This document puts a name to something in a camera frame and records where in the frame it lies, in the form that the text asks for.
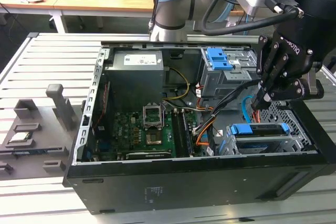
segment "robotic arm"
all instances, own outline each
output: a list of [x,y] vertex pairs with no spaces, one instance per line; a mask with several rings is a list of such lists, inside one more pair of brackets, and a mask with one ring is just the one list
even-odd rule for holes
[[259,37],[257,73],[261,81],[252,102],[253,109],[266,109],[271,101],[323,97],[316,72],[335,47],[336,0],[238,0],[249,16],[268,18],[220,29],[207,29],[206,24],[224,18],[223,10],[230,7],[224,0],[166,2],[161,1],[157,8],[155,28],[159,32],[152,33],[151,40],[185,40],[186,37],[176,34],[188,18],[203,17],[202,32],[208,36],[275,26],[272,38]]
[[324,91],[316,72],[336,44],[336,0],[238,1],[249,15],[267,10],[283,13],[288,6],[299,11],[296,18],[276,24],[272,38],[259,37],[261,81],[253,109],[268,108],[271,101],[321,99]]

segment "black computer case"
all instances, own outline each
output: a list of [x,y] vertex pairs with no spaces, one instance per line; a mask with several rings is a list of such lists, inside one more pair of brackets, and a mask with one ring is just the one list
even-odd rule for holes
[[[137,49],[148,50],[149,46],[144,44]],[[287,107],[282,108],[291,111],[312,142],[301,153],[150,162],[82,162],[79,152],[85,149],[81,149],[81,145],[85,137],[90,139],[94,134],[86,119],[94,116],[92,99],[97,93],[94,91],[98,90],[102,59],[110,55],[110,49],[103,47],[100,50],[84,111],[88,116],[82,121],[84,127],[72,150],[77,159],[72,160],[66,175],[66,182],[91,214],[284,200],[314,178],[335,171],[336,146],[302,101],[288,102]]]

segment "yellow wire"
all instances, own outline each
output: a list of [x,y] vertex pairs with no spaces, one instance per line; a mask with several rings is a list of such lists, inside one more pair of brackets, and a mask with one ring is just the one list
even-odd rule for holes
[[185,82],[186,82],[186,84],[187,84],[187,89],[185,90],[185,93],[184,94],[182,94],[182,95],[179,95],[178,97],[167,97],[167,98],[164,98],[164,100],[176,100],[176,99],[180,99],[180,98],[183,98],[183,97],[185,97],[187,94],[188,94],[188,92],[189,92],[189,86],[190,86],[190,83],[188,82],[188,80],[187,80],[187,78],[181,73],[181,72],[179,72],[177,69],[175,69],[175,68],[170,68],[170,69],[173,69],[174,71],[176,71],[184,80],[185,80]]

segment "white label on power supply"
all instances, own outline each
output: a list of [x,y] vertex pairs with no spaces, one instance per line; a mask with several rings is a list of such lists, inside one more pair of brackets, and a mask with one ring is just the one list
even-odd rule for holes
[[239,60],[229,60],[230,64],[240,65]]
[[214,151],[208,146],[208,148],[206,149],[206,152],[208,152],[208,154],[210,156],[213,156],[214,155]]
[[199,98],[202,97],[200,89],[196,89],[196,96],[199,97]]
[[124,65],[156,65],[156,55],[125,55]]

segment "metal slotted table surface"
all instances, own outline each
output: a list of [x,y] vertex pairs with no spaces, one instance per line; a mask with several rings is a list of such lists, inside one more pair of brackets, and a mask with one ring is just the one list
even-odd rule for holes
[[[255,36],[189,36],[193,41],[254,41]],[[0,74],[0,141],[9,130],[19,98],[33,98],[37,106],[52,105],[45,95],[50,83],[61,83],[72,104],[86,98],[93,65],[104,40],[142,40],[147,35],[39,34],[27,38]],[[336,142],[336,79],[318,73],[325,97],[306,102]],[[62,177],[0,181],[0,223],[336,223],[336,176],[319,177],[284,201],[159,210],[92,216]]]

